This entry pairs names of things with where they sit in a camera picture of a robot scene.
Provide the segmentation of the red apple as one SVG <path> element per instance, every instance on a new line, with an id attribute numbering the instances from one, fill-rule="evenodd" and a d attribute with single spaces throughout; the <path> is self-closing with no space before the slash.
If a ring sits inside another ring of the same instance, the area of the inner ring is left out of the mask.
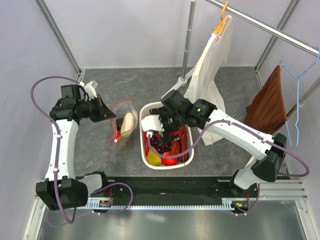
<path id="1" fill-rule="evenodd" d="M 121 131 L 120 130 L 114 131 L 110 134 L 109 144 L 112 147 L 119 146 L 121 144 L 121 138 L 122 138 Z"/>

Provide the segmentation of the white radish with leaves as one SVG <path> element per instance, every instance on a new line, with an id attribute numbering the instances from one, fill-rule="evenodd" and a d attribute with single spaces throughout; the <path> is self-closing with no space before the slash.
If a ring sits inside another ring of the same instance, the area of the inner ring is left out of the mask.
<path id="1" fill-rule="evenodd" d="M 124 116 L 123 124 L 121 127 L 121 146 L 125 146 L 129 140 L 135 126 L 135 117 L 132 112 L 128 112 Z"/>

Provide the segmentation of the clear zip top bag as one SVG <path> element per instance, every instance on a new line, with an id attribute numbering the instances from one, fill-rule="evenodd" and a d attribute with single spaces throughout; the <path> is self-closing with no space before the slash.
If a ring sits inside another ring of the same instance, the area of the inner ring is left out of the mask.
<path id="1" fill-rule="evenodd" d="M 115 155 L 125 147 L 137 128 L 139 116 L 132 97 L 117 102 L 112 106 L 111 111 L 115 114 L 115 118 L 110 120 L 111 132 L 108 147 Z"/>

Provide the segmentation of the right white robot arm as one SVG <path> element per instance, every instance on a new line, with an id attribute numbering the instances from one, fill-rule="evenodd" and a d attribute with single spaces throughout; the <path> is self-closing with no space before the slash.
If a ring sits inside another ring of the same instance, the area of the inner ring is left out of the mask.
<path id="1" fill-rule="evenodd" d="M 283 134 L 271 135 L 255 130 L 230 117 L 213 103 L 204 99 L 191 102 L 177 90 L 168 92 L 161 103 L 163 108 L 159 119 L 165 132 L 184 125 L 199 128 L 227 139 L 253 156 L 251 163 L 234 174 L 229 184 L 233 196 L 242 196 L 260 181 L 276 181 L 286 156 L 287 138 Z"/>

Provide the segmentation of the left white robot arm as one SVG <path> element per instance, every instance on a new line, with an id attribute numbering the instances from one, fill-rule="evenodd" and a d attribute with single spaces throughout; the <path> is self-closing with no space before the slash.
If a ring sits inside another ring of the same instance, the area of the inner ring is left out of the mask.
<path id="1" fill-rule="evenodd" d="M 44 181 L 36 184 L 36 194 L 51 211 L 83 207 L 92 193 L 99 197 L 106 196 L 110 185 L 103 180 L 103 172 L 94 171 L 76 179 L 75 141 L 80 120 L 89 118 L 98 123 L 113 119 L 116 115 L 97 95 L 90 100 L 61 98 L 49 116 L 54 120 L 50 163 Z"/>

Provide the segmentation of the dark red onion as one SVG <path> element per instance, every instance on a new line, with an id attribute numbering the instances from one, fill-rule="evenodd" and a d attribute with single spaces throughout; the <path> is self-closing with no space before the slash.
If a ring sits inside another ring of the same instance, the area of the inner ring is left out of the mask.
<path id="1" fill-rule="evenodd" d="M 116 119 L 115 122 L 116 122 L 116 129 L 120 131 L 124 122 L 124 118 L 118 118 Z"/>

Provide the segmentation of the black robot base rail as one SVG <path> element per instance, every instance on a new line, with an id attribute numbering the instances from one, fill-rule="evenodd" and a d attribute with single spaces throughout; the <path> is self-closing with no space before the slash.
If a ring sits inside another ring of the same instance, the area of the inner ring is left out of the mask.
<path id="1" fill-rule="evenodd" d="M 112 186 L 90 196 L 111 197 L 114 206 L 126 206 L 133 193 L 132 206 L 204 206 L 221 205 L 222 199 L 256 198 L 256 184 L 241 190 L 230 184 L 231 177 L 216 176 L 115 176 L 104 177 L 102 185 Z"/>

